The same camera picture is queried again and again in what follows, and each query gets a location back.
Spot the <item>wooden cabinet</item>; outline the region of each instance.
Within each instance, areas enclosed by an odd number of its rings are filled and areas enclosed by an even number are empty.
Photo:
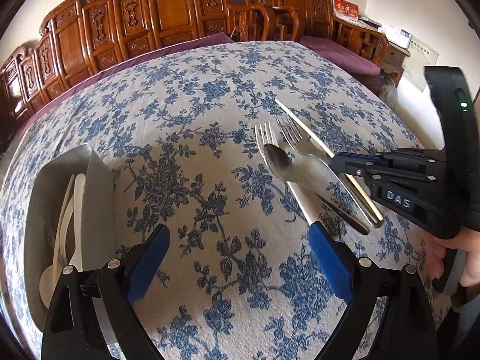
[[[410,56],[410,52],[408,50],[397,46],[392,42],[388,42],[387,54],[383,58],[379,67],[385,74],[392,78],[395,86],[398,86],[398,83],[402,78],[402,63],[406,56]]]

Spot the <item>table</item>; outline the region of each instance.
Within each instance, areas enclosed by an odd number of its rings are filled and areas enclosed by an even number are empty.
[[[152,59],[83,89],[33,123],[0,192],[2,313],[39,356],[23,283],[23,229],[42,165],[89,142],[115,178],[118,256],[157,223],[172,242],[146,297],[141,323],[167,359],[312,359],[345,304],[333,296],[305,238],[286,184],[258,153],[255,123],[295,110],[334,151],[419,147],[402,121],[365,87],[291,42],[217,45]],[[328,173],[325,197],[353,209]],[[421,232],[381,207],[367,237],[331,211],[331,234],[379,266],[420,270],[434,318],[446,313],[424,272]],[[374,337],[377,303],[358,356]],[[119,356],[118,346],[112,353]]]

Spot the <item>white spoon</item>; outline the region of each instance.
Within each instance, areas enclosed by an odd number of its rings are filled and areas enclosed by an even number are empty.
[[[39,283],[39,292],[40,298],[42,299],[43,304],[48,309],[50,306],[50,301],[52,300],[53,291],[55,290],[55,285],[57,281],[55,280],[52,282],[53,279],[53,271],[54,265],[58,265],[58,248],[60,242],[60,233],[62,229],[62,222],[63,217],[65,215],[65,210],[67,207],[68,198],[70,196],[71,188],[74,184],[75,175],[70,177],[70,181],[68,183],[67,191],[65,192],[65,196],[63,197],[63,203],[60,210],[60,216],[58,217],[58,225],[57,225],[57,234],[55,236],[55,244],[53,246],[53,262],[52,265],[49,265],[45,271],[43,271],[42,276],[40,276],[40,283]]]
[[[79,272],[82,268],[82,204],[83,192],[85,190],[86,176],[81,173],[75,179],[75,188],[73,190],[73,227],[75,233],[75,252],[70,260],[70,265],[77,268]]]

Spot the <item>blue floral pattern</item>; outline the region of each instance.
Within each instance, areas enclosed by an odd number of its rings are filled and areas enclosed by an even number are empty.
[[[258,153],[254,124],[281,114],[275,98],[335,152],[419,147],[355,79],[290,42],[218,45],[152,59],[92,84],[33,123],[0,191],[0,306],[36,357],[41,333],[26,304],[22,257],[30,191],[44,164],[89,142],[112,168],[118,256],[161,223],[171,230],[170,250],[135,304],[165,358],[314,358],[345,304],[308,246],[296,200]],[[340,185],[319,172],[325,197],[355,213]],[[368,237],[325,206],[320,218],[357,256],[390,268],[412,263],[423,274],[421,232],[381,209],[385,225]],[[424,280],[439,322],[447,309],[429,276]],[[385,302],[377,303],[359,356],[371,345]],[[119,356],[118,345],[112,354]]]

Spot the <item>silver rivet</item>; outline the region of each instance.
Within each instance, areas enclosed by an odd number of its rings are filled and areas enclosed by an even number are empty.
[[[407,273],[414,275],[417,272],[417,269],[413,265],[405,265],[405,270]]]
[[[369,266],[371,266],[371,259],[368,259],[366,257],[362,257],[358,263],[361,265],[361,266],[364,266],[365,268],[368,268]]]
[[[74,271],[74,267],[71,265],[67,265],[65,268],[63,268],[63,274],[64,275],[69,275]]]
[[[119,259],[111,259],[109,263],[107,264],[107,267],[110,269],[115,269],[120,266],[120,260]]]

